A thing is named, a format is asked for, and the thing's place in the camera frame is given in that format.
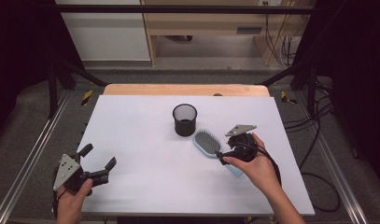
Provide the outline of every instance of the hairbrush bristles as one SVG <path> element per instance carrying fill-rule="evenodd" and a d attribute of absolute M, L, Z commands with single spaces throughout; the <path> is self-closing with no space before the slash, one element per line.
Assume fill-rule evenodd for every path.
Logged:
<path fill-rule="evenodd" d="M 193 142 L 206 156 L 216 157 L 216 151 L 221 150 L 221 143 L 208 130 L 201 129 L 193 137 Z"/>

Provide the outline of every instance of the wire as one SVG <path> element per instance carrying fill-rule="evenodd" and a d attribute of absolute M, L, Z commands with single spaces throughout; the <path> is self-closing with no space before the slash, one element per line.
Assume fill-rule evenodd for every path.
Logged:
<path fill-rule="evenodd" d="M 290 1 L 290 3 L 289 3 L 289 6 L 290 6 L 290 7 L 291 7 L 291 4 L 292 4 L 293 2 L 294 2 L 293 0 Z M 280 38 L 280 34 L 281 34 L 282 30 L 283 30 L 283 27 L 285 26 L 286 21 L 289 19 L 290 16 L 291 16 L 291 15 L 288 15 L 288 14 L 285 15 L 285 18 L 283 19 L 283 22 L 282 22 L 282 24 L 281 24 L 281 26 L 280 26 L 280 29 L 279 29 L 278 33 L 277 33 L 277 38 Z M 277 56 L 277 53 L 276 53 L 276 51 L 275 51 L 275 47 L 276 47 L 276 45 L 274 44 L 274 41 L 272 40 L 272 37 L 271 37 L 271 35 L 270 35 L 270 33 L 269 33 L 269 22 L 268 22 L 268 19 L 269 19 L 269 14 L 265 14 L 265 41 L 266 41 L 266 44 L 267 44 L 269 50 L 270 50 L 270 51 L 272 52 L 272 54 L 274 55 L 274 58 L 276 59 L 276 61 L 277 61 L 278 63 L 282 64 L 283 66 L 285 66 L 284 63 L 283 63 L 282 61 L 280 61 L 280 59 L 279 59 L 279 57 Z"/>
<path fill-rule="evenodd" d="M 294 40 L 294 41 L 291 41 L 291 43 L 298 43 L 298 42 L 300 42 L 301 41 L 301 39 L 303 38 L 302 36 L 292 36 L 292 38 L 295 38 L 295 37 L 298 37 L 298 40 Z"/>
<path fill-rule="evenodd" d="M 301 15 L 301 17 L 303 18 L 304 21 L 308 21 L 309 20 L 309 15 Z"/>
<path fill-rule="evenodd" d="M 328 112 L 330 112 L 330 110 L 329 110 L 328 112 L 326 112 L 325 114 L 322 114 L 321 116 L 320 116 L 320 113 L 321 113 L 325 108 L 327 108 L 327 106 L 330 106 L 330 105 L 332 105 L 332 104 L 327 104 L 327 105 L 323 106 L 322 109 L 320 109 L 320 110 L 318 109 L 318 107 L 319 107 L 319 105 L 320 105 L 320 102 L 322 102 L 324 99 L 329 98 L 329 97 L 330 97 L 330 95 L 328 94 L 328 95 L 325 95 L 325 96 L 321 97 L 321 98 L 317 101 L 317 115 L 316 115 L 316 118 L 317 118 L 317 120 L 316 120 L 316 122 L 317 122 L 317 132 L 316 132 L 316 135 L 315 135 L 314 140 L 312 141 L 311 146 L 309 147 L 308 151 L 306 152 L 305 157 L 303 158 L 303 161 L 301 162 L 301 164 L 300 164 L 300 166 L 299 166 L 300 171 L 301 171 L 301 169 L 303 168 L 303 165 L 304 165 L 304 163 L 306 162 L 306 160 L 308 159 L 310 153 L 313 151 L 314 146 L 315 146 L 315 143 L 316 143 L 316 140 L 317 140 L 317 138 L 318 138 L 318 136 L 319 136 L 319 134 L 320 134 L 320 128 L 321 128 L 321 125 L 320 125 L 320 118 L 321 118 L 322 116 L 326 115 Z M 338 192 L 338 190 L 336 189 L 336 187 L 333 186 L 332 183 L 330 183 L 328 180 L 326 180 L 325 178 L 321 177 L 320 175 L 315 175 L 315 174 L 306 173 L 306 172 L 301 172 L 301 174 L 302 174 L 302 175 L 310 175 L 310 176 L 312 176 L 312 177 L 315 177 L 315 178 L 318 178 L 318 179 L 324 181 L 327 185 L 329 185 L 329 186 L 332 188 L 332 190 L 334 191 L 335 195 L 337 196 L 337 201 L 338 201 L 338 203 L 336 204 L 336 206 L 335 206 L 334 208 L 332 208 L 332 209 L 321 208 L 321 207 L 315 205 L 314 203 L 312 203 L 312 205 L 314 206 L 314 208 L 316 208 L 316 209 L 318 209 L 318 210 L 320 210 L 320 211 L 322 211 L 322 212 L 326 212 L 326 213 L 333 213 L 333 212 L 338 211 L 338 209 L 341 207 L 341 197 L 340 197 L 339 192 Z"/>
<path fill-rule="evenodd" d="M 59 199 L 61 199 L 61 197 L 67 192 L 67 189 L 64 190 L 64 192 L 58 197 L 58 201 Z"/>
<path fill-rule="evenodd" d="M 297 120 L 290 120 L 290 121 L 285 121 L 283 123 L 295 123 L 295 122 L 300 122 L 300 121 L 303 121 L 304 119 L 308 119 L 309 116 L 306 116 L 305 118 L 303 119 L 297 119 Z"/>
<path fill-rule="evenodd" d="M 287 68 L 286 66 L 285 66 L 285 64 L 283 63 L 283 56 L 282 56 L 282 51 L 283 51 L 283 48 L 284 48 L 284 46 L 285 46 L 285 42 L 282 40 L 282 48 L 280 48 L 280 62 L 282 62 L 282 65 L 283 65 L 283 67 L 285 67 L 285 69 Z"/>
<path fill-rule="evenodd" d="M 324 117 L 325 115 L 329 114 L 332 111 L 331 107 L 329 107 L 330 105 L 332 105 L 332 104 L 325 105 L 325 106 L 323 106 L 323 108 L 320 109 L 320 111 L 318 112 L 320 114 L 320 116 L 319 116 L 320 118 Z M 292 128 L 301 127 L 304 123 L 306 123 L 308 121 L 311 121 L 311 120 L 312 119 L 308 119 L 305 122 L 302 122 L 301 124 L 293 125 L 293 126 L 285 128 L 285 129 L 292 129 Z M 299 131 L 301 131 L 303 129 L 306 129 L 306 128 L 314 125 L 315 123 L 316 123 L 316 121 L 312 122 L 310 125 L 306 125 L 306 126 L 302 127 L 299 130 L 296 130 L 296 131 L 286 131 L 286 133 L 296 133 L 296 132 L 299 132 Z"/>
<path fill-rule="evenodd" d="M 291 39 L 292 39 L 292 37 L 290 36 L 289 37 L 289 45 L 288 45 L 288 65 L 290 65 L 290 63 L 289 63 L 289 49 L 291 49 Z"/>
<path fill-rule="evenodd" d="M 280 175 L 279 167 L 277 166 L 274 159 L 271 157 L 271 155 L 269 155 L 269 153 L 266 151 L 265 147 L 262 147 L 257 143 L 253 143 L 252 145 L 254 145 L 254 146 L 251 146 L 250 144 L 237 143 L 237 146 L 250 147 L 256 151 L 256 155 L 259 152 L 259 153 L 262 153 L 266 158 L 268 158 L 274 167 L 274 172 L 276 174 L 277 180 L 279 181 L 279 184 L 282 185 L 282 178 Z"/>
<path fill-rule="evenodd" d="M 314 206 L 314 208 L 316 208 L 316 209 L 318 209 L 318 210 L 320 210 L 320 211 L 322 211 L 322 212 L 326 212 L 326 213 L 333 213 L 333 212 L 338 211 L 338 209 L 341 207 L 341 197 L 340 197 L 340 195 L 339 195 L 338 190 L 335 188 L 335 186 L 333 186 L 332 183 L 330 183 L 328 180 L 326 180 L 325 178 L 321 177 L 320 175 L 315 175 L 315 174 L 307 173 L 307 172 L 301 172 L 301 175 L 310 175 L 310 176 L 312 176 L 312 177 L 315 177 L 315 178 L 317 178 L 317 179 L 322 180 L 323 182 L 325 182 L 327 185 L 329 185 L 329 186 L 332 188 L 332 190 L 334 191 L 335 195 L 336 195 L 337 198 L 338 198 L 338 203 L 337 203 L 337 204 L 335 205 L 335 207 L 332 208 L 332 209 L 321 208 L 321 207 L 316 206 L 316 205 L 314 205 L 314 204 L 312 203 L 312 205 Z"/>
<path fill-rule="evenodd" d="M 317 77 L 316 77 L 316 84 L 317 84 L 317 88 L 318 88 L 318 89 L 323 90 L 323 91 L 326 91 L 328 94 L 332 93 L 332 89 L 326 87 L 325 85 L 323 85 L 323 83 L 321 83 L 321 82 L 318 80 Z"/>

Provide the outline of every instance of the metal frame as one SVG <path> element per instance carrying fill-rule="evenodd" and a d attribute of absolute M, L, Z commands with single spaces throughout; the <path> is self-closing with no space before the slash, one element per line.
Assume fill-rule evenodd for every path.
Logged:
<path fill-rule="evenodd" d="M 297 99 L 299 99 L 299 104 L 301 105 L 303 112 L 305 114 L 308 114 L 307 108 L 305 106 L 306 97 L 304 93 L 295 92 L 295 94 L 297 96 Z M 314 135 L 316 135 L 317 124 L 312 125 L 312 131 Z M 347 213 L 352 219 L 352 222 L 356 224 L 368 223 L 368 220 L 365 217 L 364 212 L 362 211 L 359 205 L 359 202 L 356 199 L 355 194 L 353 193 L 352 189 L 350 188 L 349 183 L 347 182 L 344 172 L 342 171 L 338 162 L 335 160 L 334 156 L 332 155 L 332 150 L 330 149 L 329 144 L 324 138 L 322 131 L 320 131 L 318 135 L 317 143 L 320 147 L 319 151 L 320 151 L 321 157 L 326 163 L 326 166 L 330 172 L 334 185 L 341 196 L 342 202 L 344 203 Z"/>
<path fill-rule="evenodd" d="M 331 11 L 316 7 L 228 7 L 176 5 L 47 5 L 36 4 L 33 9 L 76 13 L 210 13 L 210 14 L 290 14 L 313 15 Z"/>
<path fill-rule="evenodd" d="M 55 115 L 47 121 L 43 131 L 35 142 L 32 151 L 27 157 L 26 162 L 22 166 L 6 197 L 0 203 L 0 224 L 7 222 L 9 215 L 11 214 L 17 200 L 21 196 L 21 192 L 29 180 L 31 173 L 34 170 L 42 151 L 44 150 L 45 145 L 47 144 L 61 114 L 64 111 L 70 94 L 71 91 L 63 91 L 63 95 L 60 99 L 59 106 L 57 107 Z"/>

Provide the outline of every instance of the black curtain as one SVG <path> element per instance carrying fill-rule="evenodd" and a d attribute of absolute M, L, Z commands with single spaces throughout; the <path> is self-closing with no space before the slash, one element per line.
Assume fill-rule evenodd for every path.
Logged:
<path fill-rule="evenodd" d="M 39 2 L 55 4 L 53 0 Z M 33 10 L 31 4 L 0 1 L 0 130 L 19 92 L 48 79 L 51 60 L 64 59 L 84 69 L 61 14 Z"/>
<path fill-rule="evenodd" d="M 305 56 L 327 19 L 311 18 L 296 60 Z M 346 1 L 323 36 L 316 57 L 317 74 L 333 81 L 333 103 L 354 147 L 380 177 L 380 0 Z"/>

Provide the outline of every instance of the human hand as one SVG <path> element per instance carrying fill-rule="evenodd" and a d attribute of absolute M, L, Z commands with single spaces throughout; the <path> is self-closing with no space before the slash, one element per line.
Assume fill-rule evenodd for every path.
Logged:
<path fill-rule="evenodd" d="M 57 224 L 78 224 L 81 220 L 81 208 L 91 190 L 93 181 L 87 179 L 76 195 L 69 192 L 65 186 L 58 189 L 57 195 L 62 195 L 59 199 Z"/>
<path fill-rule="evenodd" d="M 256 134 L 252 134 L 259 150 L 264 150 L 265 145 Z M 241 161 L 234 157 L 224 157 L 227 163 L 236 166 L 242 170 L 264 194 L 274 192 L 276 188 L 281 189 L 279 181 L 271 161 L 262 153 L 258 152 L 257 157 L 250 162 Z"/>

